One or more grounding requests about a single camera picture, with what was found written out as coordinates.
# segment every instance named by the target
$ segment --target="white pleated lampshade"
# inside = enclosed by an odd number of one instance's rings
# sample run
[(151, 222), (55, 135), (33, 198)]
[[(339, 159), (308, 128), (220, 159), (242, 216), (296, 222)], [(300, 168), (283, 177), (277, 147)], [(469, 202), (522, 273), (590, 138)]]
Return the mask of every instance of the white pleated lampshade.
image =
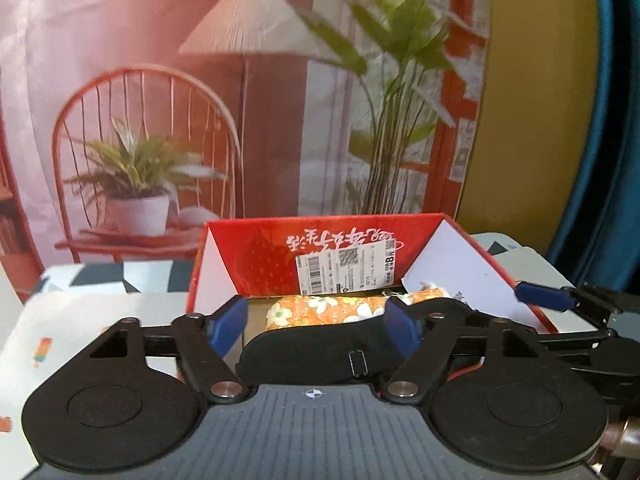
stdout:
[(333, 59), (287, 0), (219, 0), (181, 54), (293, 54)]

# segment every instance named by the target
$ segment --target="orange floral pouch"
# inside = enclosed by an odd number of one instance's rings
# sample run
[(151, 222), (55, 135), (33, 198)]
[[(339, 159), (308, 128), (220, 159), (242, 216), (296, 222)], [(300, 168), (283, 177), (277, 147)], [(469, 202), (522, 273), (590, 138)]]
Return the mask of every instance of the orange floral pouch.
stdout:
[[(431, 298), (449, 298), (443, 288), (428, 288), (411, 294), (395, 294), (406, 304)], [(380, 316), (385, 311), (386, 296), (343, 298), (319, 296), (285, 296), (267, 312), (267, 330), (287, 326), (329, 325), (361, 321)]]

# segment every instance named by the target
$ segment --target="gray ribbed panel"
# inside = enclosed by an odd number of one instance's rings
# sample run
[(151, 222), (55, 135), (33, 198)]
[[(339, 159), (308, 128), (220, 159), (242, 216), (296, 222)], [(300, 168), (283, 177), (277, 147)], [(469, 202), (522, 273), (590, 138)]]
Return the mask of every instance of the gray ribbed panel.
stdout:
[(261, 386), (252, 399), (209, 410), (194, 435), (153, 464), (83, 476), (50, 466), (29, 480), (595, 480), (586, 466), (544, 476), (496, 473), (444, 447), (415, 408), (367, 386)]

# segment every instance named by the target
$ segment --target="white flower pot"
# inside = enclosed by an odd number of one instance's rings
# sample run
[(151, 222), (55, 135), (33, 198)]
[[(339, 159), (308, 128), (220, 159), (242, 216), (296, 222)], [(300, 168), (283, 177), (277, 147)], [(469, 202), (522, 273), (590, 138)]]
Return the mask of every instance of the white flower pot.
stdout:
[(169, 214), (167, 195), (130, 200), (109, 200), (108, 208), (118, 231), (130, 235), (160, 236)]

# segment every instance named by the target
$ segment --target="metal bolt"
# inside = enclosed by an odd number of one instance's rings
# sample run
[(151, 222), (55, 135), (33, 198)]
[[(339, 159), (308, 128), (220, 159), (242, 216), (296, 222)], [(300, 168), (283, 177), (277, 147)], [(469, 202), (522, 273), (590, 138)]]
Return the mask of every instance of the metal bolt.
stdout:
[(386, 390), (396, 397), (413, 397), (418, 394), (418, 385), (409, 381), (396, 381), (386, 387)]
[(233, 399), (242, 393), (242, 384), (233, 381), (220, 381), (211, 387), (211, 393), (223, 399)]

